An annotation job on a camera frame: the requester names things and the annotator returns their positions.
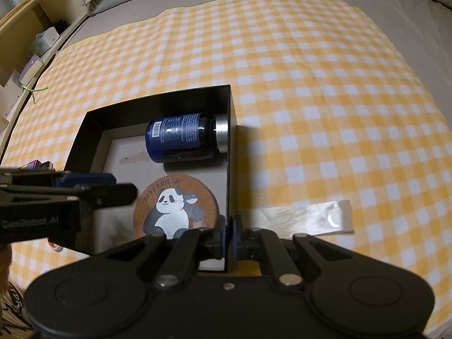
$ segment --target black box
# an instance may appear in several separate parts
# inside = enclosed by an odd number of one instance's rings
[[[148,124],[168,116],[191,113],[227,114],[227,154],[205,161],[154,163],[145,146]],[[139,194],[160,177],[183,173],[203,182],[214,195],[218,211],[227,219],[236,214],[236,113],[231,87],[223,85],[156,94],[112,104],[87,112],[69,153],[65,170],[108,172],[118,182],[132,182]],[[83,220],[82,230],[55,241],[79,252],[93,254],[136,239],[134,205],[98,210]],[[224,270],[221,264],[205,263],[204,270]]]

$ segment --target cartoon character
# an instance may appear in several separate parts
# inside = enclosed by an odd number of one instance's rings
[[[159,198],[146,216],[143,232],[165,233],[170,240],[179,238],[188,229],[188,219],[201,221],[204,211],[195,204],[196,194],[182,194],[182,188],[160,190]]]

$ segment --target yellow and white gingham cloth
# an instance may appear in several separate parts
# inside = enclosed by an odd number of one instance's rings
[[[85,113],[230,84],[239,208],[351,200],[354,234],[328,237],[434,288],[429,329],[452,317],[452,136],[390,40],[342,0],[220,0],[167,10],[62,51],[41,76],[3,165],[64,166]],[[14,246],[13,277],[57,259]]]

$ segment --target barcode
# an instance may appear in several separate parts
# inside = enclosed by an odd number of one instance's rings
[[[152,127],[152,137],[158,138],[160,136],[160,126],[162,124],[162,121],[158,121],[154,124]]]

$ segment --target silver bottle cap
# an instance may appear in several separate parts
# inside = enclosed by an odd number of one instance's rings
[[[215,118],[216,146],[220,153],[227,153],[227,116],[217,116]]]

